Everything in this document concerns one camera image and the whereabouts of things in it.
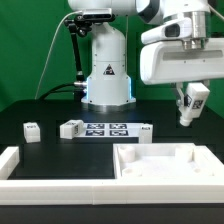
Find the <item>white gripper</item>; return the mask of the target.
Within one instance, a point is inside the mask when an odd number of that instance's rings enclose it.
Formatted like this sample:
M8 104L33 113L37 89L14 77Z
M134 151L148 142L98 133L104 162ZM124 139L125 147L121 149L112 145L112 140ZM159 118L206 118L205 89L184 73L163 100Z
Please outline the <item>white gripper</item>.
M224 38L210 38L204 49L184 50L181 41L161 41L144 46L140 76L146 85L177 83L176 103L184 105L183 84L199 81L210 89L210 80L224 78Z

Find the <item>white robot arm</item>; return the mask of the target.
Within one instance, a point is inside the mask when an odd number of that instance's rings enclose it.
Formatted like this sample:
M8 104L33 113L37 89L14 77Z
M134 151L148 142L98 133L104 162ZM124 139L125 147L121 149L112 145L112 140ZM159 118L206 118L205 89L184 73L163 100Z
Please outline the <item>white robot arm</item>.
M92 71L81 99L93 108L135 101L125 64L143 83L168 84L224 78L224 39L210 38L208 0L68 0L80 29L92 33ZM130 41L110 21L138 16L152 28Z

